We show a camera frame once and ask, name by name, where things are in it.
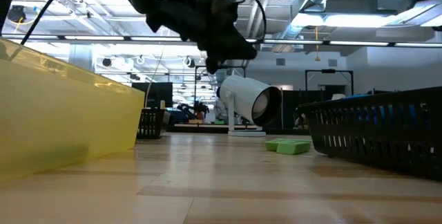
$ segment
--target ceiling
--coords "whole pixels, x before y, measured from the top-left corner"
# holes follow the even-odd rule
[[[13,5],[25,6],[26,19],[24,24],[16,24],[7,21],[3,28],[4,33],[24,34],[46,0],[14,0]],[[282,32],[291,22],[291,5],[293,0],[261,0],[265,5],[267,15],[267,35],[275,37]],[[262,33],[262,22],[258,14],[251,18],[254,2],[246,0],[239,5],[236,28],[245,37],[259,37]],[[144,22],[144,16],[133,9],[127,0],[56,0],[44,15],[43,19],[35,28],[35,35],[126,35],[126,36],[177,36],[177,33],[167,28],[160,28],[156,33],[152,32]],[[371,41],[426,41],[433,38],[434,31],[431,28],[410,26],[402,28],[345,28],[319,26],[304,28],[300,35],[304,39],[333,39],[333,40],[371,40]],[[60,59],[68,59],[69,44],[66,43],[32,43],[27,44],[31,48],[51,54]],[[194,68],[185,65],[187,57],[194,59],[195,65],[204,65],[205,53],[200,52],[195,46],[165,46],[165,45],[139,45],[139,44],[92,44],[97,58],[97,73],[125,72],[128,60],[132,60],[134,71],[152,73],[157,69],[160,74],[156,75],[155,81],[171,80],[176,83],[194,82]],[[352,47],[327,46],[321,47],[320,52],[340,53],[346,56],[357,50]],[[315,46],[304,46],[297,52],[310,54],[316,52]],[[275,64],[264,61],[261,55],[259,62],[251,68],[262,69]],[[104,67],[104,58],[123,59],[122,67]],[[204,76],[201,69],[202,80],[200,83],[216,84],[215,76]],[[128,75],[107,75],[114,80],[129,82]]]

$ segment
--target white spotlight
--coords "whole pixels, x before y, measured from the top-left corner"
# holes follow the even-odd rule
[[[275,86],[237,75],[223,81],[220,97],[229,107],[229,135],[240,137],[265,136],[261,126],[273,120],[282,100]],[[257,131],[235,131],[234,112],[259,126]]]

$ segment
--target yellow translucent bin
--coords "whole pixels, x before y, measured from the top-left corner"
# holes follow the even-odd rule
[[[130,149],[143,92],[0,38],[0,181]]]

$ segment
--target black wire basket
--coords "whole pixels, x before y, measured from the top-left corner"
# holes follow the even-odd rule
[[[301,107],[318,152],[442,180],[442,87]]]
[[[137,139],[158,139],[166,131],[170,113],[159,109],[142,109]]]

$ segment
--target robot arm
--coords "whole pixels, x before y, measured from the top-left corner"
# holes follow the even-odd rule
[[[254,59],[256,49],[236,30],[238,4],[244,0],[129,0],[153,32],[166,26],[182,41],[194,41],[207,52],[207,71],[214,74],[226,59]]]

